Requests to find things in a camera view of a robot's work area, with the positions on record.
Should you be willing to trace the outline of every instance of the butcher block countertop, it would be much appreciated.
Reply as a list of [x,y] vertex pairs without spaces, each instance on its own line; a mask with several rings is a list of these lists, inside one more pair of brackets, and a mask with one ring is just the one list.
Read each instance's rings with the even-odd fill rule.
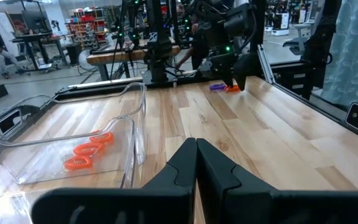
[[[205,138],[277,189],[358,190],[356,134],[260,78],[248,77],[239,94],[211,92],[212,83],[218,82],[146,92],[147,158],[140,185],[164,167],[186,138]],[[101,178],[103,187],[116,187],[114,178]],[[0,192],[12,184],[0,166]],[[31,192],[33,187],[18,188]],[[198,194],[195,218],[204,222]]]

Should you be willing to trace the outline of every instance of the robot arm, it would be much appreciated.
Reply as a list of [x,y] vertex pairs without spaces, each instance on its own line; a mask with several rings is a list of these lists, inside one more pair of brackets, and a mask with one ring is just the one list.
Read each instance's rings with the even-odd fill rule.
[[[245,3],[229,9],[221,1],[199,0],[189,6],[200,18],[199,31],[210,47],[207,62],[200,71],[206,76],[219,77],[226,85],[233,86],[233,78],[244,90],[246,76],[251,65],[259,64],[255,54],[242,54],[242,49],[251,41],[256,32],[254,7]],[[241,46],[236,46],[234,38],[246,37]]]

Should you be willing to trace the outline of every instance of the curtain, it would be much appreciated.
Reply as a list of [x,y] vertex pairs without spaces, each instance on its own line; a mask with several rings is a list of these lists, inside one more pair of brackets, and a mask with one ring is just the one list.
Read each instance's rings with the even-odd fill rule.
[[19,49],[17,48],[17,44],[12,43],[11,41],[15,38],[13,32],[14,29],[6,13],[0,12],[0,35],[5,43],[7,51],[17,57],[19,56]]
[[358,101],[358,0],[342,0],[321,97],[349,106]]

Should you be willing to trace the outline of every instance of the wooden table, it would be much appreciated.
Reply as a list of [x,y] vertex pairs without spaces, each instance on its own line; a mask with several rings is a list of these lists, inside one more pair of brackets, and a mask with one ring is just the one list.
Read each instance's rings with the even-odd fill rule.
[[[257,77],[248,77],[240,94],[210,92],[209,85],[147,91],[142,184],[186,138],[194,137],[205,138],[278,189],[358,190],[357,135]],[[95,187],[114,187],[114,177],[89,176],[73,183],[89,185],[92,180]],[[0,191],[12,184],[0,167]],[[38,186],[19,189],[30,192]],[[203,223],[200,196],[196,198],[196,223]]]
[[[170,40],[172,43],[175,43],[175,41],[170,37]],[[147,40],[140,40],[140,46],[147,45]],[[104,50],[114,50],[115,44],[110,45],[109,47],[106,47]],[[114,53],[107,53],[107,54],[98,54],[98,55],[90,55],[86,58],[86,61],[91,64],[99,67],[100,76],[102,81],[109,80],[109,73],[107,71],[106,64],[114,62],[124,62],[124,65],[126,65],[126,73],[129,73],[127,69],[126,62],[129,62],[130,59],[132,61],[138,61],[143,60],[144,56],[146,55],[147,49],[144,50],[134,50],[131,53],[125,53],[125,52],[116,52]],[[173,45],[171,49],[171,56],[176,56],[180,52],[180,47],[178,45]]]

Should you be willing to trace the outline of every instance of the orange object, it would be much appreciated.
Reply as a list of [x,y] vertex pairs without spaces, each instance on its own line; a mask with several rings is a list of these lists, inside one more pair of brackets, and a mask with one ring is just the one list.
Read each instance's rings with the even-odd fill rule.
[[237,93],[240,92],[240,88],[238,85],[233,85],[233,88],[227,86],[226,87],[226,93]]
[[92,136],[89,138],[91,142],[97,142],[97,143],[113,143],[114,142],[114,135],[111,132],[108,132],[106,134],[101,134],[99,136]]
[[92,168],[93,163],[88,156],[74,156],[65,161],[64,165],[68,170],[80,170]]
[[80,144],[74,148],[74,153],[78,156],[92,156],[95,152],[103,152],[104,144],[98,142],[89,142],[85,144]]

